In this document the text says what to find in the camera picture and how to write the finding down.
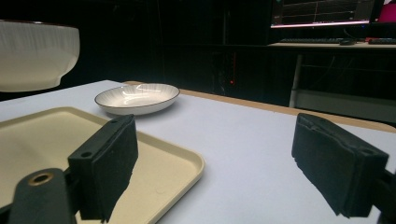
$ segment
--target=bowl rim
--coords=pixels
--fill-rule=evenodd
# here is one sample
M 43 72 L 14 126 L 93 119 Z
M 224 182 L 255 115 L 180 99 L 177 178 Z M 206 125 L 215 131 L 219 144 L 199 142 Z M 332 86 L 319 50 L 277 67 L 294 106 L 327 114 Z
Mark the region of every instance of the bowl rim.
M 14 23 L 27 23 L 27 24 L 36 24 L 36 25 L 48 25 L 48 26 L 61 26 L 61 27 L 69 27 L 69 28 L 77 29 L 76 26 L 65 25 L 65 24 L 54 23 L 54 22 L 46 22 L 46 21 L 22 21 L 22 20 L 9 20 L 9 19 L 0 19 L 0 21 L 14 22 Z
M 116 89 L 121 89 L 121 88 L 135 87 L 135 86 L 140 86 L 140 85 L 164 85 L 164 86 L 170 86 L 170 87 L 173 87 L 173 88 L 175 88 L 175 89 L 177 90 L 177 94 L 176 94 L 174 97 L 171 97 L 171 98 L 169 98 L 169 99 L 167 99 L 167 100 L 165 100 L 165 101 L 161 101 L 161 102 L 159 102 L 159 103 L 150 104 L 150 105 L 134 105 L 134 106 L 120 107 L 120 106 L 112 106 L 112 105 L 103 105 L 103 104 L 100 104 L 100 103 L 97 102 L 97 98 L 98 98 L 101 94 L 104 94 L 105 92 L 114 91 L 114 90 L 116 90 Z M 146 107 L 146 106 L 160 105 L 160 104 L 163 104 L 163 103 L 166 103 L 166 102 L 169 102 L 169 101 L 174 100 L 174 99 L 177 98 L 179 95 L 180 95 L 180 89 L 179 89 L 178 87 L 175 87 L 175 86 L 172 86 L 172 85 L 168 85 L 168 84 L 164 84 L 164 83 L 142 83 L 142 84 L 135 84 L 135 85 L 125 85 L 125 86 L 121 86 L 121 87 L 112 88 L 112 89 L 107 90 L 107 91 L 102 91 L 102 92 L 100 92 L 99 94 L 97 94 L 97 95 L 95 96 L 94 101 L 95 101 L 98 105 L 103 106 L 103 107 L 107 107 L 107 108 L 131 109 L 131 108 L 143 108 L 143 107 Z

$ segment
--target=white bowl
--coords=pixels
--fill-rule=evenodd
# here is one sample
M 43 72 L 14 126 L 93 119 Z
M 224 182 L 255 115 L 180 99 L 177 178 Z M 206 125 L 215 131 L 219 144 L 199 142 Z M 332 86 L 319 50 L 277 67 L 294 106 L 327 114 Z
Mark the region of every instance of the white bowl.
M 174 86 L 140 84 L 104 91 L 95 97 L 95 102 L 107 113 L 143 115 L 165 109 L 179 94 Z
M 42 22 L 0 21 L 0 91 L 56 87 L 76 64 L 79 33 Z

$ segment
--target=white tabletop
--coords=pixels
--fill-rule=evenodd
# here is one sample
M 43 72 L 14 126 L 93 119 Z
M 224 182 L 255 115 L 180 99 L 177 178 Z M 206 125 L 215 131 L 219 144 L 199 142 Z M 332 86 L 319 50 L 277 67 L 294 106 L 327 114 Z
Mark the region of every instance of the white tabletop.
M 114 118 L 93 98 L 124 84 L 101 81 L 0 102 L 0 121 L 58 106 Z M 296 117 L 179 95 L 163 111 L 136 118 L 137 130 L 200 153 L 204 175 L 159 223 L 376 223 L 336 216 L 291 156 Z M 342 125 L 389 153 L 396 170 L 396 133 Z

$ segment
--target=plastic tray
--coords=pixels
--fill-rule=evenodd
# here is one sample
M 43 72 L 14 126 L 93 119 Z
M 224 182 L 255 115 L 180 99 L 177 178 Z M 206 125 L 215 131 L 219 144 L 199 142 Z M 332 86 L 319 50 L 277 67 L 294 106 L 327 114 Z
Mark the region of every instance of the plastic tray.
M 24 176 L 45 168 L 67 168 L 67 157 L 105 123 L 72 107 L 1 122 L 0 206 L 12 203 L 15 186 Z M 198 181 L 205 167 L 200 155 L 185 148 L 140 132 L 137 139 L 139 158 L 110 223 L 156 222 Z

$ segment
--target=white plate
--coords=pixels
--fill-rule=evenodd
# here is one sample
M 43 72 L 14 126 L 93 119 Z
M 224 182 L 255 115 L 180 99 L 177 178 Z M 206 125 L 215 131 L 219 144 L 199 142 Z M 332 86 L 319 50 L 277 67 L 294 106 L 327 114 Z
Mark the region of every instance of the white plate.
M 149 83 L 104 91 L 95 97 L 95 102 L 107 113 L 143 115 L 165 109 L 179 94 L 174 86 Z

